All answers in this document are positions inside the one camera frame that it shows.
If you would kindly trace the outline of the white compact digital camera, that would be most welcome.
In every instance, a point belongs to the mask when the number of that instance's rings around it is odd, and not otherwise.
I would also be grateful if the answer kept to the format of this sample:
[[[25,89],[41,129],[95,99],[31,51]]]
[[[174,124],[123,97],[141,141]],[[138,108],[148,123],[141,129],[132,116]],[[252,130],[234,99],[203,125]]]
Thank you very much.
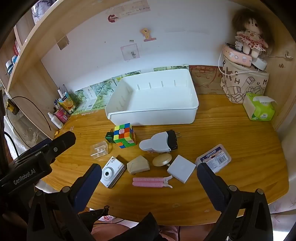
[[[123,164],[117,158],[111,157],[102,169],[102,178],[100,182],[106,188],[111,189],[125,170],[125,164]]]

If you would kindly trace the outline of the green tissue pack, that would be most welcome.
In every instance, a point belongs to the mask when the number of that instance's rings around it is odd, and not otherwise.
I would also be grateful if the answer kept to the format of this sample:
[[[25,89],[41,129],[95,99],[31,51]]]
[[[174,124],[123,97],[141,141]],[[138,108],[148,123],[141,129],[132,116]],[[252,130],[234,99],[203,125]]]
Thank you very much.
[[[250,120],[271,121],[275,114],[272,102],[275,102],[275,100],[268,96],[246,93],[243,107]]]

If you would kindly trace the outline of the clear plastic small box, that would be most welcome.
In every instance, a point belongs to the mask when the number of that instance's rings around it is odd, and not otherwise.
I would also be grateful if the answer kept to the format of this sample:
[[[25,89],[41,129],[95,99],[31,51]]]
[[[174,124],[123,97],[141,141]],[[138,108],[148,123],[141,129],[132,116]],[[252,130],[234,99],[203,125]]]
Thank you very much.
[[[108,155],[108,153],[109,153],[109,149],[106,141],[102,141],[91,146],[90,156],[93,159],[97,159],[102,156]]]

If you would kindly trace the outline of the dark green perfume bottle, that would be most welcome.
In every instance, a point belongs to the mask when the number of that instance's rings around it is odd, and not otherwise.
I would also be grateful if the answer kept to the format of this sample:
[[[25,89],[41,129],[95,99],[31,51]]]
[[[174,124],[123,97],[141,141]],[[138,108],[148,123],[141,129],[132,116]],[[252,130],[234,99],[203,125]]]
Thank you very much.
[[[114,132],[107,132],[105,139],[109,142],[109,143],[115,143],[114,141]]]

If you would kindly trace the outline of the black power adapter plug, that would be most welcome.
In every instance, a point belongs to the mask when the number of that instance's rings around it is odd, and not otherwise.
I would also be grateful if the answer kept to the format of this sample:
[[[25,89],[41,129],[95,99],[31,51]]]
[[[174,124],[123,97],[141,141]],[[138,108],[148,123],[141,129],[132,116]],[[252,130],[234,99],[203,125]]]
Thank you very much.
[[[168,134],[168,139],[167,139],[167,144],[168,144],[168,147],[171,149],[171,150],[176,150],[178,148],[178,143],[177,143],[177,134],[174,130],[169,130],[166,132]]]

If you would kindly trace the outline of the clear box with blue label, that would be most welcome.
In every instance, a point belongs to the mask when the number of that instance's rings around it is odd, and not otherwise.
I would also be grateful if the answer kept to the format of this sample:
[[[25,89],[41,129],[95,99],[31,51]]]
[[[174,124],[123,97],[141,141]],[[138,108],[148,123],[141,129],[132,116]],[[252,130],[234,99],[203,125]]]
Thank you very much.
[[[217,173],[231,162],[231,157],[222,144],[218,144],[208,152],[199,156],[195,164],[198,166],[201,163],[206,163],[208,167]]]

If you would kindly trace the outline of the pink hair roller clip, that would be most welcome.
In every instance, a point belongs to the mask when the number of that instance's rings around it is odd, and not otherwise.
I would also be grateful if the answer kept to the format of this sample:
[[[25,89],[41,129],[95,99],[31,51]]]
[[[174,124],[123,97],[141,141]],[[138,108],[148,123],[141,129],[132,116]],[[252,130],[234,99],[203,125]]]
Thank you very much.
[[[172,188],[170,184],[168,184],[169,180],[173,177],[141,177],[141,178],[133,178],[132,185],[135,187],[147,187],[147,188],[163,188],[169,187]]]

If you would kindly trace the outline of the colourful rubiks cube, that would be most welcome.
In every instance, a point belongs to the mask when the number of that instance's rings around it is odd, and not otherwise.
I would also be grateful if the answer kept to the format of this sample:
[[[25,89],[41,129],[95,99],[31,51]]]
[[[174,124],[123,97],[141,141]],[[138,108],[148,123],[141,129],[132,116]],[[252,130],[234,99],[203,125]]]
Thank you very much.
[[[113,141],[121,148],[128,148],[136,145],[135,133],[130,123],[114,127]]]

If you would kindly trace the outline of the brown-haired rag doll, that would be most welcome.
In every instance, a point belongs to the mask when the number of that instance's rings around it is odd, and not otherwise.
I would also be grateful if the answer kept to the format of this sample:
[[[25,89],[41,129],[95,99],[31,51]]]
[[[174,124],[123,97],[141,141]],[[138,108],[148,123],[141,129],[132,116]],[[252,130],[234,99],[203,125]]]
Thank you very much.
[[[236,30],[235,48],[253,59],[266,52],[274,44],[271,29],[267,21],[250,9],[238,10],[232,19]]]

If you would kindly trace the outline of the beige printed fabric bag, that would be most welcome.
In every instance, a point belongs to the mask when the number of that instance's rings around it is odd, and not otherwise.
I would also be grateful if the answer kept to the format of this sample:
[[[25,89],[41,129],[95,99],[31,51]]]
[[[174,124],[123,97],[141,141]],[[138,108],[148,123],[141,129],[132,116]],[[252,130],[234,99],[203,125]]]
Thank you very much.
[[[232,103],[243,103],[246,93],[264,95],[269,73],[245,67],[223,58],[220,85]]]

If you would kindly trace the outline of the white square charger block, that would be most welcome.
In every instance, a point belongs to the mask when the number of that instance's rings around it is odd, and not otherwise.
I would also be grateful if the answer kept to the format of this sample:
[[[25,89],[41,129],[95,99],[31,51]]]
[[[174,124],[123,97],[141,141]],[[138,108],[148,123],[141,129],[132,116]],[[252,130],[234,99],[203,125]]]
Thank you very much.
[[[170,164],[167,172],[182,183],[186,183],[195,168],[196,165],[194,163],[178,155]]]

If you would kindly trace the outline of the small white bottle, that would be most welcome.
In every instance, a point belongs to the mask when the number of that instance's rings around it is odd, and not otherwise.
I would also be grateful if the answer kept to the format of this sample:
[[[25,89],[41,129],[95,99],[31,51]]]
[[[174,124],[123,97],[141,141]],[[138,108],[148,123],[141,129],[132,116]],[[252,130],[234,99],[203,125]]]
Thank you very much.
[[[58,128],[58,129],[62,129],[63,127],[63,123],[62,121],[60,121],[54,114],[48,112],[48,116],[51,120],[51,122]]]

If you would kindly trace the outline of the beige wedge-shaped box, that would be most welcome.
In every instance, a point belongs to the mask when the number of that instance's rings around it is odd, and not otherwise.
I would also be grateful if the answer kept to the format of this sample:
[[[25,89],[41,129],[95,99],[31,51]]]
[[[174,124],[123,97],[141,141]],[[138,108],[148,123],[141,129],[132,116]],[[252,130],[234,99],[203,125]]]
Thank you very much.
[[[131,175],[150,170],[149,162],[143,156],[138,156],[127,163],[127,170]]]

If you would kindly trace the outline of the white plastic storage bin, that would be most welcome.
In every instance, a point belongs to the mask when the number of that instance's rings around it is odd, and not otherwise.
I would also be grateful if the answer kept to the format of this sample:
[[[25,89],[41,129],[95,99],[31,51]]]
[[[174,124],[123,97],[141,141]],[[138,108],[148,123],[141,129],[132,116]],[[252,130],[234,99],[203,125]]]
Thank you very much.
[[[172,69],[122,78],[105,113],[116,126],[180,125],[194,122],[198,106],[189,70]]]

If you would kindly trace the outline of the pink rounded case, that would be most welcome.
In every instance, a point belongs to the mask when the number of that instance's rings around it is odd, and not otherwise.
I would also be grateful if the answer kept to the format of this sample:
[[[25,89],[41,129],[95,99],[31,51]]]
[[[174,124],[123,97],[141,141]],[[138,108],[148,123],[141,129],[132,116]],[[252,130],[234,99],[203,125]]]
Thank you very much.
[[[241,51],[238,51],[234,45],[226,43],[223,47],[222,54],[229,61],[245,66],[250,67],[252,64],[252,57],[250,55],[244,54]]]

